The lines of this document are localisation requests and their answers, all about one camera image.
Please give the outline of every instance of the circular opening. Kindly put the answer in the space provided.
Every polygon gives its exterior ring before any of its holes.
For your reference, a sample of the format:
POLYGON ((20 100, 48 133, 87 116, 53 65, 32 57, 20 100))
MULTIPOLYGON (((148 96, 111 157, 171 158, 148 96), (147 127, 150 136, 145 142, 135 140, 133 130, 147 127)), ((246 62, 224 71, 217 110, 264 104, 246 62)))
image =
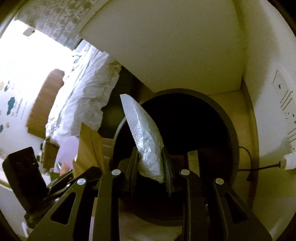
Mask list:
MULTIPOLYGON (((198 150, 200 177, 222 178, 232 184, 237 172, 239 155, 235 129, 225 111, 211 98, 189 90, 168 90, 142 104, 155 121, 168 153, 187 156, 198 150)), ((129 158, 135 142, 124 119, 115 135, 110 168, 129 158)), ((133 198, 123 199, 140 218, 158 225, 182 225, 181 194, 168 196, 165 183, 138 175, 133 198)))

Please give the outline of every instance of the brown paper bag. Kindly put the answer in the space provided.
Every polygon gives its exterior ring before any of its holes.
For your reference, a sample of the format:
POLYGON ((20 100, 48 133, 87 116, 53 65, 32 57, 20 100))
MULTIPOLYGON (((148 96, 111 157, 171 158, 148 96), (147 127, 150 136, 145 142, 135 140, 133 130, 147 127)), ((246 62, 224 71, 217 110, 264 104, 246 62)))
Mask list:
POLYGON ((55 160, 57 158, 57 153, 59 151, 59 147, 51 143, 49 138, 45 140, 45 145, 43 146, 43 154, 41 156, 41 163, 43 168, 49 170, 54 167, 55 160))
POLYGON ((78 154, 76 160, 73 160, 74 178, 90 167, 100 168, 103 174, 107 171, 103 158, 103 140, 97 131, 82 123, 78 154))

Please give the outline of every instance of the black plastic bracket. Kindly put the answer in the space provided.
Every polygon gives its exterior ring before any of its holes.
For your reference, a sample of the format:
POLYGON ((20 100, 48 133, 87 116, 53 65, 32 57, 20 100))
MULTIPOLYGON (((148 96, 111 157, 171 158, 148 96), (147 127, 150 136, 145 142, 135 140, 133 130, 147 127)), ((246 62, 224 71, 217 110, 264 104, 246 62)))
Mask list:
POLYGON ((82 185, 76 181, 48 213, 39 222, 36 228, 28 237, 28 241, 40 241, 40 237, 47 241, 67 240, 72 241, 74 227, 81 199, 87 180, 82 185))
POLYGON ((208 241, 206 207, 201 180, 198 175, 188 170, 180 171, 180 176, 187 180, 187 199, 184 202, 183 211, 183 241, 208 241))
POLYGON ((221 240, 272 241, 263 224, 228 184, 218 184, 214 180, 212 187, 221 221, 221 240))
POLYGON ((119 241, 118 224, 118 196, 113 192, 113 181, 122 175, 114 175, 108 172, 102 176, 97 184, 98 198, 94 206, 94 226, 92 230, 92 241, 119 241))
POLYGON ((118 183, 117 190, 133 195, 136 188, 138 175, 139 153, 136 147, 133 148, 131 158, 124 159, 119 163, 118 169, 124 174, 124 179, 118 183))

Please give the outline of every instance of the metal screw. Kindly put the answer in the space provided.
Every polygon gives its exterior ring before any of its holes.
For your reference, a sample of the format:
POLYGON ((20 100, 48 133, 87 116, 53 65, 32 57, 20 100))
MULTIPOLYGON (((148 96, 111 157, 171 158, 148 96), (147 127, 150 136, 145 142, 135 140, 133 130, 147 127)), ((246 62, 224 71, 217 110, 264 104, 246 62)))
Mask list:
POLYGON ((112 175, 114 175, 114 176, 118 176, 118 175, 121 173, 121 170, 119 170, 119 169, 114 169, 111 173, 112 173, 112 175))
POLYGON ((83 185, 84 183, 86 183, 86 180, 84 178, 80 178, 77 180, 78 185, 83 185))
POLYGON ((189 173, 190 173, 190 171, 187 170, 187 169, 183 169, 183 170, 181 170, 181 174, 184 175, 184 176, 189 175, 189 173))
POLYGON ((222 178, 217 178, 216 183, 222 185, 224 183, 224 180, 222 178))

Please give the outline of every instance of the white plug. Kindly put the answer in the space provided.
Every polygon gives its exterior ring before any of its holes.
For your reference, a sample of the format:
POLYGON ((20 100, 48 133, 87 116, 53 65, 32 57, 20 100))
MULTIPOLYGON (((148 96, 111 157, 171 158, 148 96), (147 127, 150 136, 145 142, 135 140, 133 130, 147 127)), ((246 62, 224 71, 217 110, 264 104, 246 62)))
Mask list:
POLYGON ((31 36, 33 33, 35 33, 35 29, 34 28, 27 28, 24 32, 23 32, 23 35, 29 37, 31 36))
POLYGON ((284 168, 285 170, 296 168, 296 152, 292 152, 284 156, 281 161, 281 168, 284 168))

